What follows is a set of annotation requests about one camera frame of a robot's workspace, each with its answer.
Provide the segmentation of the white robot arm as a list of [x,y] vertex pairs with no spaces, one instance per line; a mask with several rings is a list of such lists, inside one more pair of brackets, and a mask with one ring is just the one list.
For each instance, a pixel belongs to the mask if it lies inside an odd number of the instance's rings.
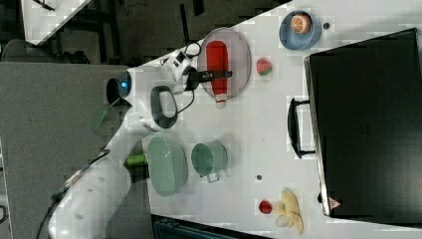
[[174,97],[194,91],[202,83],[232,76],[224,68],[199,71],[192,66],[192,59],[176,50],[158,65],[126,70],[127,77],[118,84],[118,93],[130,108],[102,152],[76,171],[53,196],[48,223],[51,239],[104,238],[107,225],[130,190],[125,160],[141,139],[177,122],[178,115],[164,113],[160,95]]

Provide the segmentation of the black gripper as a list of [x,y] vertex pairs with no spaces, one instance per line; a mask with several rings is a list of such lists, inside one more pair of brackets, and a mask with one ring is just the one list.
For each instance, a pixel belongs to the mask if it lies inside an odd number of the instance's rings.
[[194,91],[198,88],[200,82],[212,82],[217,79],[231,78],[233,73],[231,71],[204,71],[198,72],[193,67],[187,67],[184,70],[186,80],[186,91]]

